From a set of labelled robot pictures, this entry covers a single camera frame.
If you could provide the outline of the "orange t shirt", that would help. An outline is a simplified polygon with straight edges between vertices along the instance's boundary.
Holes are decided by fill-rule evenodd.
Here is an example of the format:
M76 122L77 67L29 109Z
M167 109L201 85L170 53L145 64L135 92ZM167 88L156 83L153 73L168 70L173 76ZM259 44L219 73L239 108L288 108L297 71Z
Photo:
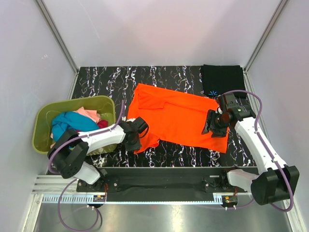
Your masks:
M149 126L140 140L139 152L157 147L162 140L225 153L228 136L213 138L211 132L202 134L208 111L217 107L213 99L138 84L127 117L141 117Z

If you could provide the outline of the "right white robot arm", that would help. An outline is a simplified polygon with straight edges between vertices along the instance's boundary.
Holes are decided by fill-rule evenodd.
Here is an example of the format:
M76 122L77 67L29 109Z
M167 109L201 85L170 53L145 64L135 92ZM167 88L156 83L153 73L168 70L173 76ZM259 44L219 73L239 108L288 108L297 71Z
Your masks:
M289 200L285 209L288 212L294 206L299 170L287 165L262 132L258 123L261 112L256 114L250 105L239 105L234 94L232 90L216 97L219 106L208 111L202 134L223 138L228 129L234 129L253 156L258 174L230 168L219 179L219 186L227 192L239 187L250 193L259 205L270 204L276 208L276 202Z

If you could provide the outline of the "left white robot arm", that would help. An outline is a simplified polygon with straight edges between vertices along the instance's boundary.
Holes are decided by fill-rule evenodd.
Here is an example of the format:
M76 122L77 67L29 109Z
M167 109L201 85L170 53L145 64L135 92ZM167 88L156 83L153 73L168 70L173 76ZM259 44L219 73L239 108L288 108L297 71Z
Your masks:
M138 151L141 149L140 140L148 130L148 124L141 117L121 120L107 128L89 132L69 129L47 156L56 173L64 179L74 177L86 182L93 191L100 191L104 187L103 174L85 162L86 156L94 150L116 144L123 144L127 151Z

